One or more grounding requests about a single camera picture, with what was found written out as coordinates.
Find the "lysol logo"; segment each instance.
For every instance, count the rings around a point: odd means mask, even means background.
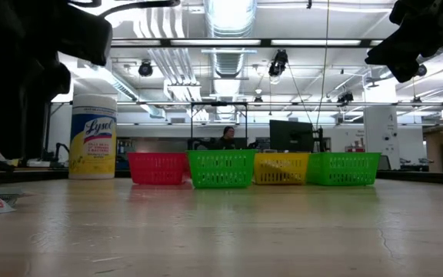
[[[114,126],[114,119],[98,118],[86,122],[85,124],[85,139],[83,143],[94,139],[110,139],[112,137],[112,127]]]

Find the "green basket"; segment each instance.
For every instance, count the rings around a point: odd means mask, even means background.
[[[257,150],[188,151],[197,189],[247,188],[252,183]]]
[[[373,185],[381,153],[316,153],[310,156],[307,182],[317,185]]]

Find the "yellow basket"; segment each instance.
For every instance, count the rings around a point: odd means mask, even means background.
[[[255,155],[255,183],[304,184],[309,156],[309,153],[258,153]]]

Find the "computer monitor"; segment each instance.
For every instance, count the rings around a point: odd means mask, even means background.
[[[311,123],[269,121],[270,147],[290,152],[313,152],[314,132]]]

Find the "person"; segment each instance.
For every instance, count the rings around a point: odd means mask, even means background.
[[[223,136],[215,143],[214,149],[225,150],[225,149],[235,149],[235,129],[233,127],[227,126],[223,129]]]

